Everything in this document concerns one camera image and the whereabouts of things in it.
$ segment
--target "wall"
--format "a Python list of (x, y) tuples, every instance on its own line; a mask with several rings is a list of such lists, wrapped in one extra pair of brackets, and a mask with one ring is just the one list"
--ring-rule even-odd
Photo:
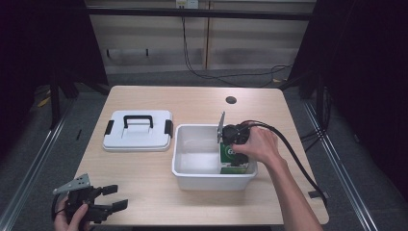
[[(88, 6), (175, 8), (175, 1), (169, 0), (88, 0), (86, 3)], [(314, 6), (313, 0), (199, 1), (199, 9), (228, 11), (311, 13)], [(183, 24), (179, 17), (91, 15), (90, 18), (101, 50), (163, 51), (184, 47)], [(242, 67), (242, 62), (246, 67), (255, 68), (291, 64), (307, 24), (305, 21), (186, 18), (185, 25), (188, 48), (197, 51), (191, 55), (199, 56), (192, 58), (198, 60), (195, 67), (215, 69)], [(243, 61), (242, 55), (237, 55), (242, 53), (263, 58)], [(175, 65), (185, 68), (183, 63)]]

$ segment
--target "lid handle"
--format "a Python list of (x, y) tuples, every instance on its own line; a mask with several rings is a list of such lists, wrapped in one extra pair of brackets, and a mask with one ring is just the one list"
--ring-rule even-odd
[(153, 128), (153, 117), (152, 115), (125, 115), (123, 117), (123, 122), (125, 124), (125, 128), (128, 128), (128, 119), (149, 119), (150, 121), (150, 128)]

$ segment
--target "white plastic bin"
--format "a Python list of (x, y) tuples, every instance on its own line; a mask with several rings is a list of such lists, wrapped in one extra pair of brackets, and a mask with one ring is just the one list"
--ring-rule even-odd
[(172, 171), (182, 190), (240, 191), (258, 173), (249, 160), (246, 174), (219, 174), (216, 124), (181, 124), (176, 129)]

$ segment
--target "black cable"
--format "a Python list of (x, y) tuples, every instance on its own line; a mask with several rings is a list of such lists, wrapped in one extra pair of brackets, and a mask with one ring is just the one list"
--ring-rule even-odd
[(54, 221), (55, 220), (55, 217), (57, 216), (57, 213), (59, 213), (59, 212), (55, 212), (55, 207), (57, 206), (57, 201), (58, 201), (58, 198), (60, 197), (60, 195), (59, 194), (56, 194), (55, 196), (54, 196), (54, 200), (52, 201), (52, 206), (51, 206), (51, 219), (52, 219), (52, 221)]
[(186, 20), (185, 17), (182, 17), (182, 24), (183, 24), (183, 47), (184, 47), (184, 58), (185, 58), (185, 64), (187, 69), (194, 74), (197, 77), (203, 78), (203, 79), (207, 79), (207, 80), (218, 80), (222, 83), (234, 86), (234, 87), (238, 87), (238, 88), (246, 88), (246, 86), (241, 86), (241, 85), (237, 85), (234, 83), (231, 83), (229, 81), (225, 81), (222, 78), (228, 78), (228, 77), (238, 77), (238, 76), (262, 76), (262, 75), (271, 75), (270, 80), (268, 82), (266, 82), (265, 84), (262, 84), (261, 86), (258, 87), (253, 87), (253, 88), (264, 88), (267, 85), (269, 85), (270, 83), (273, 82), (273, 73), (282, 71), (288, 67), (291, 67), (292, 64), (289, 65), (276, 65), (273, 68), (270, 69), (269, 72), (264, 72), (264, 73), (251, 73), (251, 74), (230, 74), (230, 75), (220, 75), (220, 76), (212, 76), (212, 75), (206, 75), (206, 74), (199, 74), (197, 73), (191, 66), (191, 62), (190, 62), (190, 58), (189, 58), (189, 49), (187, 46), (187, 38), (186, 38)]
[(305, 152), (309, 151), (310, 148), (312, 148), (318, 141), (320, 140), (320, 137), (315, 139), (315, 141), (312, 142), (308, 147), (305, 148)]
[(300, 163), (299, 159), (297, 158), (296, 153), (294, 152), (294, 150), (293, 150), (291, 144), (288, 142), (288, 140), (286, 140), (285, 136), (283, 136), (283, 134), (281, 132), (279, 132), (276, 128), (274, 128), (274, 127), (272, 127), (272, 126), (270, 126), (268, 124), (265, 124), (264, 122), (261, 122), (261, 121), (246, 120), (246, 121), (242, 122), (241, 124), (245, 124), (245, 123), (248, 123), (248, 125), (244, 126), (242, 129), (237, 131), (236, 134), (239, 134), (243, 130), (248, 129), (250, 127), (258, 126), (258, 127), (264, 127), (264, 128), (269, 129), (269, 131), (276, 134), (276, 136), (278, 136), (282, 140), (282, 142), (288, 148), (289, 152), (292, 154), (292, 157), (293, 157), (294, 161), (296, 162), (297, 166), (300, 168), (303, 175), (306, 177), (306, 179), (309, 181), (309, 183), (312, 185), (312, 187), (319, 193), (321, 199), (323, 200), (324, 206), (327, 207), (327, 198), (325, 197), (323, 191), (319, 188), (319, 186), (313, 181), (313, 179), (307, 173), (307, 171), (304, 168), (303, 164)]

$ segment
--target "human hand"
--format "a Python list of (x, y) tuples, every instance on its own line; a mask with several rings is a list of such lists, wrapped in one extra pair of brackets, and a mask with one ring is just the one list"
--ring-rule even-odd
[(271, 167), (285, 162), (278, 151), (278, 137), (267, 129), (251, 127), (248, 141), (232, 144), (231, 148)]
[[(79, 209), (75, 212), (74, 216), (72, 217), (71, 222), (68, 224), (68, 220), (66, 218), (66, 213), (64, 211), (65, 202), (68, 198), (64, 198), (58, 204), (58, 211), (55, 220), (54, 220), (54, 228), (55, 231), (78, 231), (81, 219), (87, 213), (88, 204), (83, 204)], [(84, 225), (84, 230), (89, 230), (89, 222)]]

